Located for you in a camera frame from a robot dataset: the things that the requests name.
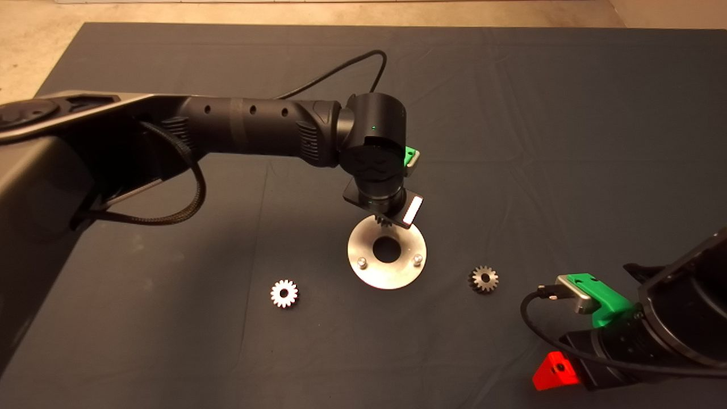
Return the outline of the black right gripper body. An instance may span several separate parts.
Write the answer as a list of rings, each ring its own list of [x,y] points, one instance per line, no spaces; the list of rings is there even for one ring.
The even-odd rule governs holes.
[[[560,337],[560,341],[580,352],[603,359],[644,365],[654,362],[654,339],[642,324],[615,324],[589,331],[566,332]],[[605,367],[569,353],[565,353],[565,356],[588,391],[654,381],[654,376],[649,373]]]

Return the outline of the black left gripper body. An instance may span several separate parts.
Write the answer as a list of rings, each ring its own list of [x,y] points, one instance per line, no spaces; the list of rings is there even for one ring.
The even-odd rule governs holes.
[[[389,197],[367,197],[356,186],[355,181],[350,181],[345,188],[343,198],[346,202],[373,215],[374,221],[379,225],[399,226],[405,229],[413,226],[413,221],[423,204],[423,197],[420,194],[403,187]]]

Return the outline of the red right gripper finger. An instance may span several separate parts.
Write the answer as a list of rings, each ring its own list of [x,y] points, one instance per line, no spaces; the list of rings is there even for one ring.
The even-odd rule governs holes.
[[[537,391],[580,383],[576,370],[561,351],[549,352],[533,375],[533,385]]]

